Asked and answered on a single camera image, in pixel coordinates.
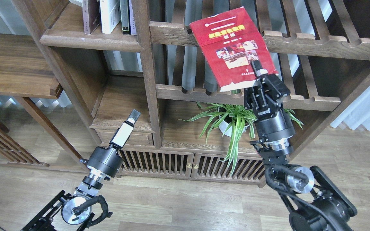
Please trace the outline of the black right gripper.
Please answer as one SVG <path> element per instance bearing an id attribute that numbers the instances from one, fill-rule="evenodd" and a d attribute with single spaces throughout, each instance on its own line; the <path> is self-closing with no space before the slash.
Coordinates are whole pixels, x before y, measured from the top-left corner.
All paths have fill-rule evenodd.
<path id="1" fill-rule="evenodd" d="M 259 149 L 280 151 L 290 147 L 289 138 L 295 134 L 293 124 L 283 109 L 283 98 L 290 90 L 276 74 L 267 74 L 260 60 L 251 61 L 258 77 L 256 85 L 245 88 L 244 107 L 253 111 L 259 140 L 251 144 Z"/>

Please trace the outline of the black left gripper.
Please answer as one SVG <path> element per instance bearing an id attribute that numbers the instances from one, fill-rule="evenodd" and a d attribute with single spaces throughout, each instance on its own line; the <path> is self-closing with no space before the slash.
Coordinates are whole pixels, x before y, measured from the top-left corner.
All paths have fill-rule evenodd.
<path id="1" fill-rule="evenodd" d="M 124 147 L 140 115 L 139 111 L 133 109 L 127 121 L 124 121 L 114 134 L 108 148 L 98 146 L 89 159 L 81 159 L 81 162 L 86 163 L 87 167 L 91 169 L 90 174 L 84 180 L 88 178 L 92 180 L 99 180 L 99 178 L 110 180 L 115 177 L 123 163 L 122 157 L 118 155 L 118 150 Z"/>

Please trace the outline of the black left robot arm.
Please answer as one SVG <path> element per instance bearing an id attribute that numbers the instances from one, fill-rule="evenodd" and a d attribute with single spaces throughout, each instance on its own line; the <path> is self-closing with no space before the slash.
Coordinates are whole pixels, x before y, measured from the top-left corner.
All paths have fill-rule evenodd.
<path id="1" fill-rule="evenodd" d="M 132 110 L 109 142 L 109 147 L 98 146 L 89 159 L 81 159 L 91 171 L 73 194 L 58 193 L 22 230 L 54 231 L 52 221 L 57 212 L 61 212 L 63 220 L 69 225 L 78 225 L 79 231 L 111 217 L 106 200 L 98 193 L 103 180 L 110 180 L 118 173 L 124 161 L 118 151 L 129 139 L 139 116 L 140 112 Z"/>

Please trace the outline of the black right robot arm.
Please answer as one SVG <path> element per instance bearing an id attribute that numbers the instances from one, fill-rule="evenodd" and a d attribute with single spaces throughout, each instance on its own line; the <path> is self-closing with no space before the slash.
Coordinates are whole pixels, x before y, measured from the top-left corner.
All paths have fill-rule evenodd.
<path id="1" fill-rule="evenodd" d="M 265 167 L 267 185 L 276 190 L 289 211 L 294 231 L 351 231 L 348 221 L 356 207 L 317 166 L 289 164 L 293 152 L 289 138 L 295 134 L 292 120 L 283 109 L 287 86 L 264 69 L 260 61 L 251 66 L 257 82 L 245 88 L 245 108 L 257 117 L 259 139 L 251 141 Z"/>

